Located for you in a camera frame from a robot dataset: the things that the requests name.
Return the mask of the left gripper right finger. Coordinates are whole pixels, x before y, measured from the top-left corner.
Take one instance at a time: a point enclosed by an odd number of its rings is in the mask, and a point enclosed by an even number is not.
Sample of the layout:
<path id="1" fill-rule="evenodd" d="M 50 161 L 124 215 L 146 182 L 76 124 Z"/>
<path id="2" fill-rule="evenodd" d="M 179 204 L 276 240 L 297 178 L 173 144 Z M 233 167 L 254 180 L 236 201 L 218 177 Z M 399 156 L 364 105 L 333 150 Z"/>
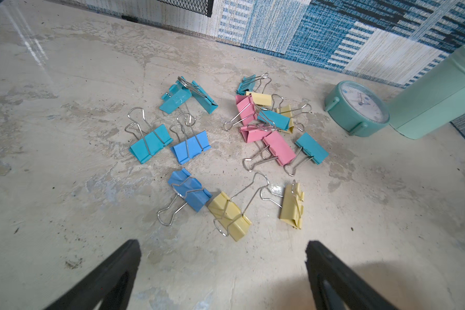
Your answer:
<path id="1" fill-rule="evenodd" d="M 395 309 L 323 243 L 307 244 L 306 268 L 317 309 Z"/>

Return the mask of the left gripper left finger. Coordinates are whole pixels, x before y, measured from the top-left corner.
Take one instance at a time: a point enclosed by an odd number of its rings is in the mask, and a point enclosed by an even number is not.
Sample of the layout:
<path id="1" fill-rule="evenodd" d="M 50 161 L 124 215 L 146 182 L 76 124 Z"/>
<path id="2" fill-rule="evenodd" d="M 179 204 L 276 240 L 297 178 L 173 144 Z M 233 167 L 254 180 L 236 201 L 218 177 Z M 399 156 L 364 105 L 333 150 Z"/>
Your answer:
<path id="1" fill-rule="evenodd" d="M 126 241 L 47 309 L 126 309 L 141 257 L 139 241 Z"/>

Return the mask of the blue binder clip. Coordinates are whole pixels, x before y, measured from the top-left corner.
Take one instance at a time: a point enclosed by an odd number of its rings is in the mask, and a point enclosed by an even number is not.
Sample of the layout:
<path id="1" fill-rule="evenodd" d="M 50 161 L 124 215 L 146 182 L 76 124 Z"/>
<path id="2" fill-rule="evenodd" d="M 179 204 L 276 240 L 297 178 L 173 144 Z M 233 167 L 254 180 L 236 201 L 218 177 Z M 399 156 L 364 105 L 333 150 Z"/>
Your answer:
<path id="1" fill-rule="evenodd" d="M 188 205 L 195 212 L 199 212 L 212 198 L 212 194 L 196 178 L 194 178 L 186 168 L 183 168 L 180 171 L 173 171 L 168 180 L 168 184 L 174 191 L 175 196 L 167 207 L 160 209 L 157 212 L 158 221 L 166 227 L 172 226 L 176 214 L 185 206 Z M 170 222 L 165 223 L 161 219 L 160 215 L 161 213 L 168 211 L 177 198 L 181 198 L 184 203 L 172 214 Z"/>
<path id="2" fill-rule="evenodd" d="M 178 138 L 178 143 L 171 147 L 171 151 L 176 156 L 177 162 L 183 165 L 208 151 L 211 146 L 205 131 L 195 133 L 193 126 L 196 119 L 189 112 L 181 113 L 176 120 L 177 123 L 169 128 Z"/>

